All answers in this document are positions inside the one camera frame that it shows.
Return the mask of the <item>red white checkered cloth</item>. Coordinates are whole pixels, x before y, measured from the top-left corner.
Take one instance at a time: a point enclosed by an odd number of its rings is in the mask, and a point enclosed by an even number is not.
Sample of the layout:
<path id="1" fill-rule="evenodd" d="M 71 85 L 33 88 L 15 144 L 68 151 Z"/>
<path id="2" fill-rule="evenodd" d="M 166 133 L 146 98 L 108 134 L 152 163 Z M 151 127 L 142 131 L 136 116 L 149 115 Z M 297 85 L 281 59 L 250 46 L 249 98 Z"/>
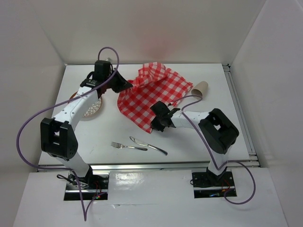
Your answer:
<path id="1" fill-rule="evenodd" d="M 155 117 L 150 107 L 161 101 L 177 105 L 177 99 L 184 97 L 193 83 L 164 64 L 145 63 L 134 80 L 129 80 L 131 88 L 119 93 L 117 107 L 124 116 L 147 133 L 152 132 L 151 122 Z"/>

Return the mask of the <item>brown paper cup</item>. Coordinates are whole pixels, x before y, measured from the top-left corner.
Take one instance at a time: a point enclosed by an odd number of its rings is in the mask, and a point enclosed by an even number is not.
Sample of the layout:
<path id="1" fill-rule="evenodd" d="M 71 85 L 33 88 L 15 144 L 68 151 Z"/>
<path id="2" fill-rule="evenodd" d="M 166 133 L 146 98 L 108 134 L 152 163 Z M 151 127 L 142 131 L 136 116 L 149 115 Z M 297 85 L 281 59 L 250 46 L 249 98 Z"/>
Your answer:
<path id="1" fill-rule="evenodd" d="M 206 81 L 201 81 L 191 90 L 191 95 L 196 99 L 204 98 L 208 93 L 209 85 Z"/>

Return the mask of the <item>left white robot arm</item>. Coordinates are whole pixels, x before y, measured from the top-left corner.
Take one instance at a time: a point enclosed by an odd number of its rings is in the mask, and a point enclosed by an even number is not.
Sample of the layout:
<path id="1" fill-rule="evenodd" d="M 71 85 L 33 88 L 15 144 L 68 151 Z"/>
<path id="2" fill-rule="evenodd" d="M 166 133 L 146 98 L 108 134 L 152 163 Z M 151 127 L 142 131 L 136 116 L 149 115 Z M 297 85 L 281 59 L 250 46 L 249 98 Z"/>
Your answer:
<path id="1" fill-rule="evenodd" d="M 71 169 L 77 184 L 83 189 L 94 186 L 102 178 L 93 174 L 91 166 L 77 152 L 76 126 L 107 89 L 120 93 L 132 86 L 110 62 L 98 60 L 94 71 L 81 82 L 74 99 L 69 100 L 53 118 L 44 118 L 40 123 L 42 151 Z"/>

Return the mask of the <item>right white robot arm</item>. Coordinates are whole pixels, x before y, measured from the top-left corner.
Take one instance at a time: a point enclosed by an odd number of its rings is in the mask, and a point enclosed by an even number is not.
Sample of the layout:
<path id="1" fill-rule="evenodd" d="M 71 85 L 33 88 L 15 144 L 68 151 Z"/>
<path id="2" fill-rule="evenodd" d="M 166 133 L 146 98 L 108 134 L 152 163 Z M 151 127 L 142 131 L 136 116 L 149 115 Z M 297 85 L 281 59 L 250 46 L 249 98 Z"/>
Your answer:
<path id="1" fill-rule="evenodd" d="M 161 101 L 151 110 L 155 114 L 151 127 L 157 131 L 172 127 L 191 128 L 198 133 L 211 158 L 206 179 L 209 184 L 218 185 L 226 172 L 230 149 L 240 134 L 229 118 L 218 108 L 209 112 L 183 111 L 169 109 Z"/>

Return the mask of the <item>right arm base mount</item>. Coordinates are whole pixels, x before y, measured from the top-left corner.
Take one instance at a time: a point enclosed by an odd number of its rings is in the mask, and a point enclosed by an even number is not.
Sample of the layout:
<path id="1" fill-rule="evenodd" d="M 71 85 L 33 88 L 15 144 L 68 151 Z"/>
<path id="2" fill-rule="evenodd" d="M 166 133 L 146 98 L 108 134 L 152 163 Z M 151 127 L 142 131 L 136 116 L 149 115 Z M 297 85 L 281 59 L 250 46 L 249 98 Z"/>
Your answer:
<path id="1" fill-rule="evenodd" d="M 193 172 L 189 182 L 194 188 L 194 198 L 236 197 L 237 192 L 231 171 L 225 172 L 218 180 L 214 180 L 207 172 Z"/>

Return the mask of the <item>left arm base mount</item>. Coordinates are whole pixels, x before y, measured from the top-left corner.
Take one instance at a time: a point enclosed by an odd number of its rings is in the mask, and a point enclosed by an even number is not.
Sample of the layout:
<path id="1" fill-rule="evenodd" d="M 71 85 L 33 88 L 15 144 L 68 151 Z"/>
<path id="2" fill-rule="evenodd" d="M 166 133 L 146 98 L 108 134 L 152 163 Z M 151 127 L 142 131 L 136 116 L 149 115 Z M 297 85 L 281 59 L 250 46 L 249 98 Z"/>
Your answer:
<path id="1" fill-rule="evenodd" d="M 76 178 L 69 174 L 67 177 L 58 174 L 58 179 L 66 181 L 64 200 L 65 201 L 80 201 L 79 186 Z M 94 180 L 92 184 L 80 182 L 80 188 L 84 201 L 89 201 L 96 197 L 96 200 L 108 199 L 108 184 L 109 173 L 98 175 L 97 180 Z"/>

